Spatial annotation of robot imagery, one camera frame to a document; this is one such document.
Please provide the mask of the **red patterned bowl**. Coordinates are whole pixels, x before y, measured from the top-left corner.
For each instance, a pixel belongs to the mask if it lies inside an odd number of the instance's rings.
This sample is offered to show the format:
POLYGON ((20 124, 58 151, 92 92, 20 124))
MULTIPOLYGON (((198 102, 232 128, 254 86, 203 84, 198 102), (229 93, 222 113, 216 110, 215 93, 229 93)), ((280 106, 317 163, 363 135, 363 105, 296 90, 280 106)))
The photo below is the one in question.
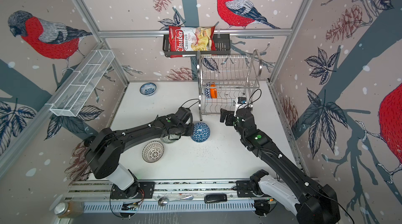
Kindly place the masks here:
POLYGON ((206 98, 211 98, 210 88, 204 88, 204 95, 206 98))

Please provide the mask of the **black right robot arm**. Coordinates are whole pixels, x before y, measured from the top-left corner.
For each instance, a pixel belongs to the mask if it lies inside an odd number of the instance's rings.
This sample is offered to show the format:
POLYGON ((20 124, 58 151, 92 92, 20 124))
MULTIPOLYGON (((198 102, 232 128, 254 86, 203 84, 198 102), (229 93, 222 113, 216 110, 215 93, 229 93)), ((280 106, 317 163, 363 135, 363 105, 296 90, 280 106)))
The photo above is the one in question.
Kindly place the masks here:
POLYGON ((277 147, 273 140, 257 128, 250 108, 237 111, 221 109, 220 122, 233 126, 247 150, 264 161, 283 180, 277 182, 264 170, 250 180, 255 194, 273 197, 291 211, 300 224, 336 224, 341 219, 335 190, 321 186, 308 177, 277 147))

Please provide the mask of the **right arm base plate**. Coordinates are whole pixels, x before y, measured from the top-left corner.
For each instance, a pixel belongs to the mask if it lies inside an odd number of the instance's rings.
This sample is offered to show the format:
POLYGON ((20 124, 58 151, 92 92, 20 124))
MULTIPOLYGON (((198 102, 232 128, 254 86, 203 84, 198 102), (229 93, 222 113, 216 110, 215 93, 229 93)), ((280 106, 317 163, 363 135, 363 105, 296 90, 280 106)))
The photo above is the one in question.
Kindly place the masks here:
POLYGON ((255 181, 240 180, 236 181, 235 190, 239 198, 246 197, 262 197, 263 194, 260 191, 258 184, 255 181))

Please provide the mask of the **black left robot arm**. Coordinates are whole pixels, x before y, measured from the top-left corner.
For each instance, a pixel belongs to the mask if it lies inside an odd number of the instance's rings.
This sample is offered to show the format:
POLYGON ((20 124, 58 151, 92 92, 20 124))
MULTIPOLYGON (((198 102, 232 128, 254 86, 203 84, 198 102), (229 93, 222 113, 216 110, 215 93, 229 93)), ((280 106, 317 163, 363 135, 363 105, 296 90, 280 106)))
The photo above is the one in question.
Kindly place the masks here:
POLYGON ((108 180, 122 190, 127 198, 139 192, 138 179, 120 164, 120 156, 130 148, 158 138, 177 141, 193 133, 193 115, 189 108, 179 107, 174 114, 157 116, 152 122, 125 130, 105 128, 90 140, 84 140, 85 159, 97 180, 108 180))

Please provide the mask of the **blue triangle pattern bowl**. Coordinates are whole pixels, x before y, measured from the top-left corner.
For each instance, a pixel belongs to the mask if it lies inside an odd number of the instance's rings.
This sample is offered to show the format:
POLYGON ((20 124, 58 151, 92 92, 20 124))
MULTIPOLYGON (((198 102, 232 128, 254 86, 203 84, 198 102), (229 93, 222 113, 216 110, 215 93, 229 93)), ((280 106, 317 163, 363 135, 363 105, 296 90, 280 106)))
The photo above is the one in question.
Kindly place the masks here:
POLYGON ((203 122, 198 122, 194 125, 191 139, 197 143, 205 142, 210 136, 210 128, 203 122))

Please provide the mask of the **orange plastic bowl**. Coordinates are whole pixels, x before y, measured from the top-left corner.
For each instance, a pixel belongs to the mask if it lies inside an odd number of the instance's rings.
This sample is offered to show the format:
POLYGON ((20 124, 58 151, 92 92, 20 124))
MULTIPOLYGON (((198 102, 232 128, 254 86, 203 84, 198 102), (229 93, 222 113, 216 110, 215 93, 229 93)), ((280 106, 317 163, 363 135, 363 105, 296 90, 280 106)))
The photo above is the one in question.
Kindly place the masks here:
POLYGON ((217 98, 217 90, 216 90, 215 83, 210 83, 209 87, 210 87, 210 89, 209 89, 210 90, 210 97, 212 99, 216 99, 217 98))

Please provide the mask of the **stainless steel dish rack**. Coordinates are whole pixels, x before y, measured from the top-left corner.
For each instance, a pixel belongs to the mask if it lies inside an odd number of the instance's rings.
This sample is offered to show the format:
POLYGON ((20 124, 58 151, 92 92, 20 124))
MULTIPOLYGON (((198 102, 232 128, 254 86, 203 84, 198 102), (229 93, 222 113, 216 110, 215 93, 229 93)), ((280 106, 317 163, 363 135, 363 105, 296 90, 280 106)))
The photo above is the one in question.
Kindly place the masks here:
POLYGON ((255 50, 250 55, 207 55, 197 52, 197 78, 200 120, 218 115, 220 109, 234 111, 238 97, 251 102, 253 92, 260 88, 262 59, 255 50), (206 98, 204 88, 215 83, 217 98, 206 98))

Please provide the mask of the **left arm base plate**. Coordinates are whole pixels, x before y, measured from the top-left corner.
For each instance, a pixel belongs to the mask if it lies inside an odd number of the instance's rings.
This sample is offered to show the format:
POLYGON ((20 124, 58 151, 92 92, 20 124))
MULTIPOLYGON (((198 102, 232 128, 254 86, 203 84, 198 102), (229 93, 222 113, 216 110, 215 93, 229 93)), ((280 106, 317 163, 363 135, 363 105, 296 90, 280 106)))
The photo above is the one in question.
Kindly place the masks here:
POLYGON ((111 200, 134 200, 151 199, 155 189, 155 182, 135 182, 126 190, 121 190, 113 184, 111 200))

